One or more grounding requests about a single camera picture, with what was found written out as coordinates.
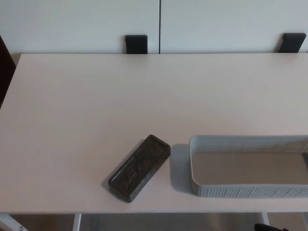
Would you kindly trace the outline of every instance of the rectangular tray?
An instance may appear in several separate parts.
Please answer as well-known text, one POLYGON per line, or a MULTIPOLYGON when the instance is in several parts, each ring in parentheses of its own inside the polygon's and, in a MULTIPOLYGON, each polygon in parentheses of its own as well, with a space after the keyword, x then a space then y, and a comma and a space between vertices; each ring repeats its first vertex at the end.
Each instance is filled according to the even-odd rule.
POLYGON ((308 136, 193 136, 192 191, 200 197, 308 197, 308 136))
POLYGON ((110 190, 132 202, 169 156, 170 145, 149 135, 109 179, 110 190))

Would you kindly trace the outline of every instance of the gray plastic basket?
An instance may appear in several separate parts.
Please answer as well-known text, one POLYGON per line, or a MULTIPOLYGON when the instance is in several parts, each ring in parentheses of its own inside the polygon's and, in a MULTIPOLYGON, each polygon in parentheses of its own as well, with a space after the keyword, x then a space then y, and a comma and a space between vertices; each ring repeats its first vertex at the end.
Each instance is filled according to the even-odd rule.
POLYGON ((193 136, 189 143, 190 146, 190 165, 192 178, 192 191, 200 197, 228 197, 228 198, 290 198, 308 197, 308 136, 193 136), (198 161, 199 158, 207 158, 206 162, 198 161), (261 166, 261 171, 241 172, 241 167, 232 168, 233 163, 252 159, 247 164, 261 166), (225 163, 225 159, 231 160, 230 165, 225 163), (284 181, 288 183, 250 183, 250 179, 260 178, 264 175, 263 171, 269 170, 274 173, 264 180, 284 181), (225 175, 227 183, 224 181, 223 170, 231 170, 231 174, 225 175), (196 172, 203 177, 204 181, 211 181, 210 184, 198 182, 195 179, 196 172), (245 184, 232 183, 233 172, 243 178, 246 175, 249 182, 245 184), (220 182, 215 182, 216 175, 220 175, 220 182))

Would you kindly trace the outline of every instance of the white table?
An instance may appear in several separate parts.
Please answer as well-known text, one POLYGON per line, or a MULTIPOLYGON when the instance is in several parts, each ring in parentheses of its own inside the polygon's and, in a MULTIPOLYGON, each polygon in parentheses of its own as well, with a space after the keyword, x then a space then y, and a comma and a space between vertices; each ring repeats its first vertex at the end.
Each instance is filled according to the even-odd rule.
POLYGON ((307 54, 23 54, 0 110, 0 213, 308 211, 196 197, 184 167, 194 134, 307 134, 307 72, 307 54), (149 134, 171 158, 126 204, 106 180, 149 134))

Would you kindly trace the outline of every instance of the cabinet door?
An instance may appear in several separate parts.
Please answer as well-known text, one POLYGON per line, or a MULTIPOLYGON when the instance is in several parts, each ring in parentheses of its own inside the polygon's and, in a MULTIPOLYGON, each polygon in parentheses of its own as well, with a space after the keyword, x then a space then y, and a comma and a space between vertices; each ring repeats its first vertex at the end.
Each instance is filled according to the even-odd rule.
POLYGON ((158 53, 159 0, 5 0, 0 22, 10 53, 123 53, 126 34, 158 53))
POLYGON ((307 0, 162 0, 161 7, 161 53, 273 52, 282 33, 308 32, 307 0))

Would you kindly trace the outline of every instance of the dark object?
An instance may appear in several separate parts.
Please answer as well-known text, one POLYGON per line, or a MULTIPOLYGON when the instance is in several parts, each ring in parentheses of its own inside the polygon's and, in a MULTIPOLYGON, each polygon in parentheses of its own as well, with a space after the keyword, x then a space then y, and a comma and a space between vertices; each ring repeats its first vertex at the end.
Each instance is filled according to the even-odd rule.
POLYGON ((285 33, 278 53, 298 53, 305 38, 305 33, 285 33))
POLYGON ((16 65, 0 36, 0 107, 14 75, 16 65))
POLYGON ((287 229, 278 229, 265 224, 255 224, 255 231, 288 231, 287 229))
POLYGON ((170 145, 149 135, 109 179, 110 190, 132 202, 170 156, 170 145))
POLYGON ((148 36, 147 35, 126 35, 126 53, 127 54, 147 54, 148 36))

